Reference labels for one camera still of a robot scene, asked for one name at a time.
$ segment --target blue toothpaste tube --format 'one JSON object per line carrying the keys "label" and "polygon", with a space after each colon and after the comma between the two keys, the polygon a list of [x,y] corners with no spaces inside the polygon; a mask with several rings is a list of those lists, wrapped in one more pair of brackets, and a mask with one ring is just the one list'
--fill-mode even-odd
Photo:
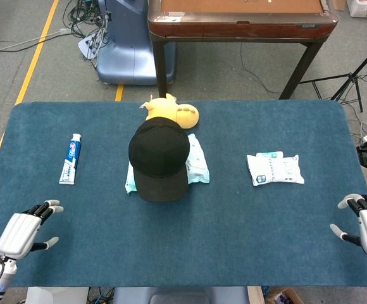
{"label": "blue toothpaste tube", "polygon": [[72,134],[72,139],[68,146],[67,155],[64,160],[64,167],[59,178],[59,184],[74,185],[75,171],[77,170],[78,157],[81,149],[81,135]]}

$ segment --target table leg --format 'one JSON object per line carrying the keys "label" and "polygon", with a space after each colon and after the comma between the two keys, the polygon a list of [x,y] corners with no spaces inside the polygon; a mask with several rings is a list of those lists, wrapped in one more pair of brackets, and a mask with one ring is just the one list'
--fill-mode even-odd
{"label": "table leg", "polygon": [[165,98],[167,88],[164,42],[153,41],[152,51],[154,53],[154,62],[156,64],[158,94],[161,98]]}
{"label": "table leg", "polygon": [[290,76],[290,79],[283,89],[279,99],[289,99],[292,96],[300,80],[302,80],[304,73],[306,73],[323,43],[312,42],[304,45],[307,46],[307,48],[304,51],[302,58],[300,58],[295,70],[293,71],[292,76]]}

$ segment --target yellow plush toy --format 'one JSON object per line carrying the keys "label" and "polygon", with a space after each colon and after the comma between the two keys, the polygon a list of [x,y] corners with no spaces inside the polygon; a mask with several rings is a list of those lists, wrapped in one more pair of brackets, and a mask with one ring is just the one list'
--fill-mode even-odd
{"label": "yellow plush toy", "polygon": [[177,104],[177,99],[171,94],[166,98],[150,97],[150,101],[144,103],[140,108],[148,110],[146,120],[154,117],[165,117],[178,123],[183,129],[194,127],[199,121],[199,112],[191,104]]}

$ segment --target tripod stand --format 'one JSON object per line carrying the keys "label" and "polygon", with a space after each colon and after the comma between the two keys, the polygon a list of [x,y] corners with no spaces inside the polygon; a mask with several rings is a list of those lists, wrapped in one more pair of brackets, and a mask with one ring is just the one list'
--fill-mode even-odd
{"label": "tripod stand", "polygon": [[318,78],[318,79],[312,79],[312,80],[306,80],[306,81],[301,81],[300,84],[307,84],[307,83],[312,83],[314,90],[316,91],[317,96],[321,99],[321,94],[320,91],[318,90],[318,87],[316,85],[317,81],[323,81],[323,80],[330,80],[330,79],[337,79],[337,78],[342,78],[342,77],[348,77],[348,79],[344,82],[344,84],[338,89],[338,91],[334,94],[333,97],[331,97],[331,100],[335,100],[335,101],[339,101],[341,99],[341,96],[343,95],[343,93],[345,93],[345,91],[347,90],[347,88],[349,87],[349,85],[351,83],[353,83],[353,85],[355,85],[356,88],[356,95],[358,98],[356,99],[352,99],[349,101],[342,101],[340,104],[344,105],[346,103],[359,103],[359,109],[361,110],[361,112],[363,112],[363,107],[362,107],[362,100],[361,100],[361,93],[359,91],[359,85],[358,85],[358,80],[359,80],[359,73],[360,71],[365,67],[365,65],[367,64],[367,57],[366,59],[361,63],[361,65],[353,72],[353,73],[348,73],[348,74],[342,74],[342,75],[336,75],[336,76],[331,76],[331,77],[325,77],[325,78]]}

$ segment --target cap brim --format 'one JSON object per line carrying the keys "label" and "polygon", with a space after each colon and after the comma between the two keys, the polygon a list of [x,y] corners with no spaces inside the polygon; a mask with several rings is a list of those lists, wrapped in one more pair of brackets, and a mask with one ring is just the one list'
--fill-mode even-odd
{"label": "cap brim", "polygon": [[186,165],[176,174],[162,178],[146,176],[134,168],[133,171],[137,192],[146,201],[176,201],[183,198],[188,191]]}

